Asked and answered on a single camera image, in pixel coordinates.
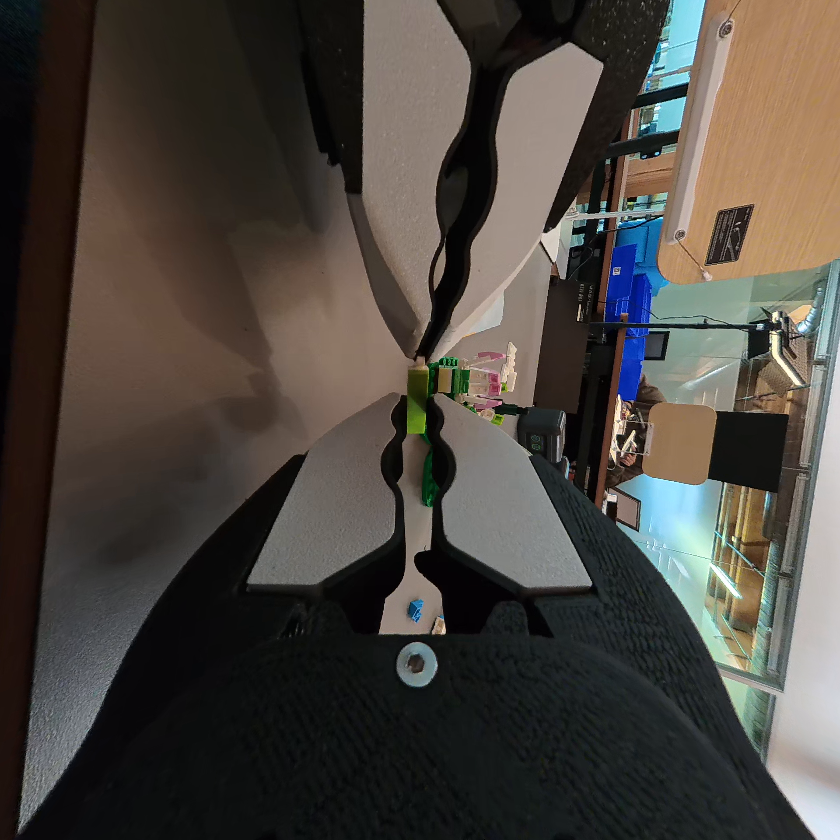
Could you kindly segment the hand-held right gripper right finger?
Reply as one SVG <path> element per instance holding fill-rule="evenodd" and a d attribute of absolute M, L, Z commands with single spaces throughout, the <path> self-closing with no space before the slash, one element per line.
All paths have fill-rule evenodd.
<path fill-rule="evenodd" d="M 592 578 L 526 450 L 446 396 L 429 406 L 443 459 L 435 548 L 513 595 L 589 592 Z"/>

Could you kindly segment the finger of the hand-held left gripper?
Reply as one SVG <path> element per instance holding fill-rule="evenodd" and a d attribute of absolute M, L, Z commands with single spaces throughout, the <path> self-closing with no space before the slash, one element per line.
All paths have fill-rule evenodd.
<path fill-rule="evenodd" d="M 566 43 L 512 72 L 490 137 L 488 205 L 447 244 L 426 360 L 473 332 L 536 249 L 602 71 Z"/>
<path fill-rule="evenodd" d="M 361 188 L 348 205 L 375 303 L 405 356 L 419 354 L 432 320 L 438 180 L 470 77 L 438 2 L 363 3 Z"/>

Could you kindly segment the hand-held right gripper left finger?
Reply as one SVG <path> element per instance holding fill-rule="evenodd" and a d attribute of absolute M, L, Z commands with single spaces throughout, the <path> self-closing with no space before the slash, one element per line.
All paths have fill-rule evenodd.
<path fill-rule="evenodd" d="M 404 554 L 404 433 L 388 393 L 310 448 L 247 579 L 254 592 L 319 594 L 367 561 Z"/>

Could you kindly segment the green lego garden model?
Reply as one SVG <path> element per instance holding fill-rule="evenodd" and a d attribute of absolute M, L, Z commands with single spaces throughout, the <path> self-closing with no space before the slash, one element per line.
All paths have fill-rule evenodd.
<path fill-rule="evenodd" d="M 445 396 L 498 427 L 506 417 L 526 415 L 526 406 L 502 400 L 515 389 L 517 354 L 516 345 L 509 342 L 505 352 L 481 351 L 468 359 L 444 356 L 431 362 L 427 398 Z"/>

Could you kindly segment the lime green lego plate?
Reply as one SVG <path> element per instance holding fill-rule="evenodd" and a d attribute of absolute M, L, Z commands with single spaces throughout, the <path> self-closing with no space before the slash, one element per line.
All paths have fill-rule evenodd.
<path fill-rule="evenodd" d="M 423 435 L 427 427 L 429 368 L 417 364 L 407 371 L 406 379 L 406 433 Z"/>

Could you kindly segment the grey power station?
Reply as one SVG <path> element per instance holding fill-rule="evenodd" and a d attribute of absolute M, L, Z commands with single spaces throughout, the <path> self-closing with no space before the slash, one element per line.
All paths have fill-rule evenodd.
<path fill-rule="evenodd" d="M 553 465 L 563 457 L 566 413 L 560 409 L 528 407 L 518 415 L 517 441 L 531 456 L 539 455 Z"/>

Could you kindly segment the blue storage bin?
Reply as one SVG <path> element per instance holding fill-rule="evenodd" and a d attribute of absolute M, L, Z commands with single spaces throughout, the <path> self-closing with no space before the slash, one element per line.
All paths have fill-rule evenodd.
<path fill-rule="evenodd" d="M 643 324 L 643 327 L 628 329 L 626 336 L 642 339 L 649 333 L 653 291 L 648 276 L 637 271 L 636 252 L 635 244 L 617 246 L 612 252 L 604 321 L 619 322 L 622 315 L 626 315 L 628 322 Z"/>
<path fill-rule="evenodd" d="M 618 395 L 624 402 L 637 399 L 643 375 L 647 336 L 628 333 L 623 345 L 623 357 L 618 379 Z"/>

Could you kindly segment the small wooden board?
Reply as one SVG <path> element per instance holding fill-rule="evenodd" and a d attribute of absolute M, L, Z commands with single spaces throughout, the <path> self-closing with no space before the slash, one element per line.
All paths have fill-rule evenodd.
<path fill-rule="evenodd" d="M 653 405 L 647 415 L 644 474 L 688 486 L 705 483 L 717 422 L 718 414 L 709 406 Z"/>

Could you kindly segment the black panel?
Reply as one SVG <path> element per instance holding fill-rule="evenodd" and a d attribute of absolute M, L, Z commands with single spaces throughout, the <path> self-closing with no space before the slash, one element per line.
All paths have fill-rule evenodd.
<path fill-rule="evenodd" d="M 717 412 L 708 478 L 776 493 L 789 419 L 784 413 Z"/>

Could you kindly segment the studio light on boom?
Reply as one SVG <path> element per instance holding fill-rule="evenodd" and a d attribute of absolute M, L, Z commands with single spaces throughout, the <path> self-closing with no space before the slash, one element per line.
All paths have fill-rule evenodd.
<path fill-rule="evenodd" d="M 621 333 L 643 327 L 642 323 L 592 321 L 593 334 Z M 710 392 L 720 402 L 734 393 L 736 373 L 741 363 L 766 360 L 782 370 L 783 379 L 792 387 L 803 387 L 806 378 L 795 366 L 806 362 L 806 351 L 796 341 L 803 339 L 793 322 L 782 311 L 766 312 L 764 318 L 749 323 L 729 323 L 715 319 L 661 319 L 648 324 L 646 355 L 643 366 L 653 364 L 653 385 L 667 385 L 666 401 L 698 402 Z"/>

